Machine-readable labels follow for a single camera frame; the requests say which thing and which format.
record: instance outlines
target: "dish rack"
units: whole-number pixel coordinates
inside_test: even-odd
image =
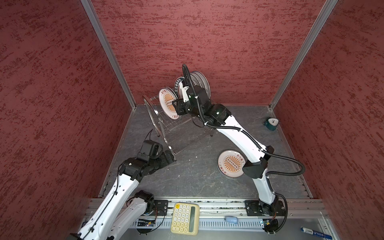
[[[189,114],[181,115],[178,120],[170,119],[162,110],[158,96],[149,98],[143,95],[143,100],[157,136],[164,140],[174,155],[175,160],[176,155],[188,146],[201,140],[208,134],[213,136],[214,129],[205,127],[198,118],[191,117]]]

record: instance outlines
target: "calculator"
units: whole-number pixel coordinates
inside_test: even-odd
[[[170,231],[195,236],[199,230],[199,215],[200,207],[197,204],[176,203]]]

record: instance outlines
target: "gray floor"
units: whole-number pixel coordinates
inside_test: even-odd
[[[263,122],[269,117],[267,107],[261,106],[229,106],[237,121],[262,144],[271,145],[275,153],[287,155],[278,131],[270,131]],[[109,175],[104,196],[109,192],[116,179],[118,166],[127,158],[135,157],[141,148],[142,141],[153,125],[144,105],[137,107],[129,132],[124,140],[112,172]],[[172,130],[172,134],[181,131],[201,131],[191,121]],[[163,143],[152,132],[152,140]],[[153,175],[144,177],[135,192],[145,190],[158,197],[236,197],[256,198],[257,191],[252,179],[243,176],[239,179],[224,177],[217,168],[217,156],[225,149],[238,148],[224,135],[217,132],[211,137],[207,135],[199,141],[188,145],[191,137],[181,137],[172,142],[172,146],[183,146],[183,151],[176,155],[177,161],[166,168],[158,170]],[[291,162],[271,158],[268,162],[269,170],[284,172],[295,171]],[[271,175],[271,183],[276,192],[286,198],[306,198],[303,184],[298,177]]]
[[[136,229],[128,229],[125,234],[120,238],[121,240],[132,240],[132,239],[143,239],[143,240],[157,240],[157,239],[168,239],[168,240],[320,240],[323,238],[315,237],[306,233],[301,232],[300,228],[305,227],[325,234],[330,234],[326,229],[319,224],[317,219],[288,219],[284,227],[274,235],[267,235],[265,232],[245,232],[245,231],[208,231],[199,230],[196,236],[185,236],[171,233],[169,229],[156,229],[147,235],[139,235]]]

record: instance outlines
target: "green alarm clock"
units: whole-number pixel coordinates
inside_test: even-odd
[[[277,125],[279,124],[279,120],[277,118],[268,118],[264,125],[271,131],[276,130]]]

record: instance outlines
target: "wall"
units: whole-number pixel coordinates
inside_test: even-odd
[[[2,1],[0,31],[0,238],[65,239],[130,107],[80,1]]]
[[[275,108],[342,239],[384,239],[384,2],[339,0]]]
[[[201,71],[220,103],[268,105],[325,0],[93,0],[138,103]]]

